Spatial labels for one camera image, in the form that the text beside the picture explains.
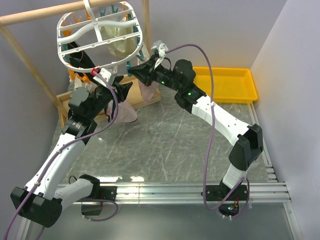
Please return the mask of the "teal clothes peg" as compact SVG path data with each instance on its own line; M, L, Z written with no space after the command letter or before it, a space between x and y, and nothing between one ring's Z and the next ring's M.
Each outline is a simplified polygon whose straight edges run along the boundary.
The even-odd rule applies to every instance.
M131 77L133 74L132 74L132 69L133 69L133 67L132 67L132 64L131 64L131 62L130 61L127 61L126 62L126 71L127 71L127 75L129 76L129 77Z

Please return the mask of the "pink underwear navy trim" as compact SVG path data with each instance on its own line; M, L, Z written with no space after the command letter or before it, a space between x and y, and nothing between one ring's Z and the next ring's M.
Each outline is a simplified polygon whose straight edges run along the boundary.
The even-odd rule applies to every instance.
M104 114L107 116L108 122L115 119L114 123L133 123L138 119L138 115L133 106L126 99L118 103L118 113L115 117L116 104L111 100L104 108Z

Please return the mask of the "orange clothes peg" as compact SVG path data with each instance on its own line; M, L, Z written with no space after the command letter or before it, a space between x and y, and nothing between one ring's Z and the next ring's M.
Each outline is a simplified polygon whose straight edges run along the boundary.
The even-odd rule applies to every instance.
M90 78L85 74L85 73L82 73L82 76L79 75L78 77L82 82L84 83L87 83L89 84L91 81L90 81Z

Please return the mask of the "white clip hanger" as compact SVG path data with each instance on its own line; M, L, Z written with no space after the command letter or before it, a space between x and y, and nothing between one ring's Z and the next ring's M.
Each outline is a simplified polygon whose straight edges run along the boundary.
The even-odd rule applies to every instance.
M60 61L67 66L67 68L73 71L79 71L81 73L88 73L91 68L74 67L70 63L69 55L76 52L85 51L88 49L94 49L100 46L108 45L121 39L127 39L131 37L136 38L136 49L130 55L125 58L120 58L118 61L114 61L108 64L104 64L102 67L111 69L113 67L125 64L132 58L137 57L140 60L144 59L143 48L143 31L140 23L137 19L136 13L133 7L126 1L121 1L120 4L124 7L122 11L114 11L111 14L106 15L104 12L100 13L100 17L95 17L94 12L91 9L91 5L86 0L84 2L85 11L87 14L86 21L79 21L69 25L65 25L65 20L73 15L72 12L64 14L57 24L57 53ZM100 32L101 27L116 27L116 28L133 28L133 33L123 35L116 38L107 40L102 39ZM75 43L80 37L87 34L90 31L94 31L96 41L77 47L68 47L69 44Z

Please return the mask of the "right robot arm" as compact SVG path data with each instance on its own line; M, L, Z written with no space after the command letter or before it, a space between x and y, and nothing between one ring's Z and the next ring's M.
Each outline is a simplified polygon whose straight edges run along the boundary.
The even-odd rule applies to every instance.
M155 56L127 69L142 84L159 83L176 91L176 103L190 114L210 124L231 144L230 165L219 184L219 194L226 200L238 194L237 184L242 182L251 164L264 150L263 130L258 124L249 125L214 103L210 96L196 86L196 72L189 60L178 60L173 69L158 63Z

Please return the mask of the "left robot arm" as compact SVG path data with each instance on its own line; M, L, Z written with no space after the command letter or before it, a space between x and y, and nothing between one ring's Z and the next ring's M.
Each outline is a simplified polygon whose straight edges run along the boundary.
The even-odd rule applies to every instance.
M73 203L83 198L89 201L100 198L100 180L88 174L60 190L57 187L94 135L95 117L109 102L126 100L133 83L121 84L122 79L116 77L111 88L99 84L93 92L78 87L71 93L68 120L53 151L31 180L23 188L15 187L10 194L19 216L50 228Z

